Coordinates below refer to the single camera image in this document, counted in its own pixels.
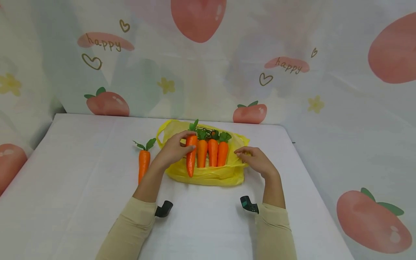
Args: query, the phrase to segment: plastic bag handle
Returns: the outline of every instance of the plastic bag handle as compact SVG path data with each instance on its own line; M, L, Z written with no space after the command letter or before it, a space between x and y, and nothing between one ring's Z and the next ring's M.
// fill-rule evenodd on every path
M160 134L161 134L161 133L165 130L165 128L168 126L168 124L169 124L170 122L172 122L172 119L170 119L170 120L168 120L168 121L164 122L164 123L163 123L163 124L159 127L159 130L157 131L157 134L156 134L156 141L157 141L157 143L158 143L158 145L159 145L160 149L162 149L163 144L162 144L162 142L160 142L160 140L159 140L159 136L160 136Z

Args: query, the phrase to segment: peach illustration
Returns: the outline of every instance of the peach illustration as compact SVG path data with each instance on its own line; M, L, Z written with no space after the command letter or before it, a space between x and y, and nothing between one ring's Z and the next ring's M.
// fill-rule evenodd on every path
M194 42L208 41L220 26L227 0L171 0L173 21Z
M377 252L394 254L412 245L409 230L397 217L404 211L398 207L376 202L366 189L348 191L337 203L339 223L347 236Z
M267 107L254 101L248 106L238 105L233 114L234 123L260 124L266 118Z
M14 144L0 145L0 196L27 161L25 151Z
M87 106L95 115L103 116L129 116L130 109L127 102L118 94L106 92L100 87L96 95L84 95Z
M373 41L368 63L373 73L391 84L416 79L416 12L388 25Z

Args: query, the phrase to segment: long sleeve shirt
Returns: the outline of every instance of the long sleeve shirt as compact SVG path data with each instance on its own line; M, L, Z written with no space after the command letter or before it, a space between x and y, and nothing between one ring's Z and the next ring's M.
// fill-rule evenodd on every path
M156 209L156 203L131 198L101 245L96 260L137 260L152 230ZM297 259L285 209L263 203L255 222L257 260Z

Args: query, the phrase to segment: green carrot top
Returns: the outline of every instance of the green carrot top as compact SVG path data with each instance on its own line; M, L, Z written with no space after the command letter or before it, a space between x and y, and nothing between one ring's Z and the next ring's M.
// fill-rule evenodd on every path
M196 126L198 125L199 120L195 120L195 122L192 124L189 124L189 130L190 131L195 131L196 130Z
M231 139L231 135L227 132L222 132L220 134L220 142L228 142Z
M152 148L153 147L153 145L155 144L155 142L156 142L156 138L152 138L152 139L150 139L148 142L147 142L147 144L146 144L146 147L144 147L144 145L143 144L139 144L138 142L136 142L136 141L133 141L136 145L137 145L137 147L139 147L140 149L143 149L144 151L148 151L150 148Z
M217 130L214 130L211 132L211 139L219 140L220 139L220 133Z
M198 136L199 140L205 140L208 137L208 133L205 129L197 129L196 135Z

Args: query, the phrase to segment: carrot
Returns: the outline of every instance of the carrot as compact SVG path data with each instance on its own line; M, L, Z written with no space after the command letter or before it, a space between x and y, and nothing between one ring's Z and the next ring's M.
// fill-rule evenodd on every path
M215 139L210 139L208 141L208 157L209 157L209 166L217 167L218 142Z
M205 168L205 162L208 152L208 142L205 140L205 138L207 137L207 132L204 129L197 129L196 133L199 139L197 146L196 164L198 168Z
M189 130L195 131L196 126L198 125L198 119L195 120L193 124L189 124ZM185 146L190 145L197 145L198 138L196 136L188 136L186 138ZM186 154L186 171L188 172L189 177L193 177L193 169L195 168L195 157L196 157L196 149L193 149L191 152Z
M153 145L156 142L156 138L150 139L146 147L144 145L137 143L136 141L133 141L137 147L141 148L142 150L139 153L139 184L141 182L141 179L146 174L147 169L149 168L150 164L150 153L149 149L153 147Z
M220 145L218 146L218 163L217 166L224 166L228 156L228 140L231 139L231 135L227 132L220 134Z

